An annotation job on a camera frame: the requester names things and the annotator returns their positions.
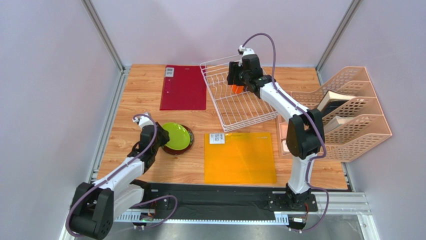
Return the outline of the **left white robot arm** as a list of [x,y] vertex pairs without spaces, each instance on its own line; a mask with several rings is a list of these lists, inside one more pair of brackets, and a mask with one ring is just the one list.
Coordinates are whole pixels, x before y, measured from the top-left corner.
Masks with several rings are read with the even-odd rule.
[[142,203],[150,185],[138,177],[151,168],[159,148],[169,140],[169,133],[158,122],[144,123],[139,141],[119,167],[76,188],[65,222],[68,233],[77,238],[103,240],[117,217]]

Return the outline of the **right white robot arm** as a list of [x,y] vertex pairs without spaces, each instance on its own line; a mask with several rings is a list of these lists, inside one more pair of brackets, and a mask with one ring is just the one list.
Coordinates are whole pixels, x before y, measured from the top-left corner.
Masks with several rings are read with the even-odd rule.
[[286,146],[292,155],[291,176],[283,202],[297,210],[307,205],[311,196],[311,165],[325,145],[322,113],[310,110],[286,93],[273,76],[266,75],[255,53],[241,52],[238,61],[229,63],[229,85],[244,86],[273,107],[287,122]]

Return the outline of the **orange plastic plate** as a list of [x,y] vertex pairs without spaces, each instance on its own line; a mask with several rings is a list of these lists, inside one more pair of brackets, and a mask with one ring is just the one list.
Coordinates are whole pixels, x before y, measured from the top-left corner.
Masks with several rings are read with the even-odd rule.
[[233,84],[231,86],[231,92],[236,95],[241,94],[244,91],[244,89],[245,89],[244,85]]

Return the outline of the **white wire dish rack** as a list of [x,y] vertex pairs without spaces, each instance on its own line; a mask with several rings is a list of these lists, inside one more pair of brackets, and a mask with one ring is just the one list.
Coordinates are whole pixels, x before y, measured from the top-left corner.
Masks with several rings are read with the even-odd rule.
[[207,91],[225,132],[270,121],[278,116],[273,107],[249,92],[246,87],[241,93],[235,93],[232,86],[228,85],[229,63],[239,60],[239,55],[231,55],[199,64]]

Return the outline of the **green plastic plate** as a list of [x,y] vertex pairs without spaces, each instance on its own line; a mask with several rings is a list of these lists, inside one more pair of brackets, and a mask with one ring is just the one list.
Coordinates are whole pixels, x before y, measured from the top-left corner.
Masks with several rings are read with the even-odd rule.
[[182,151],[191,143],[189,131],[181,124],[168,122],[162,125],[162,128],[168,132],[169,141],[164,145],[168,150]]

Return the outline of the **red floral plate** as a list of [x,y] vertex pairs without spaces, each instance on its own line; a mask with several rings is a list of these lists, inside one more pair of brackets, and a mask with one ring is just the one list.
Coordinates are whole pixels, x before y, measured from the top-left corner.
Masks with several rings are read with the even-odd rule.
[[168,132],[169,141],[162,149],[170,155],[181,155],[189,151],[194,143],[193,132],[185,125],[168,122],[162,125]]

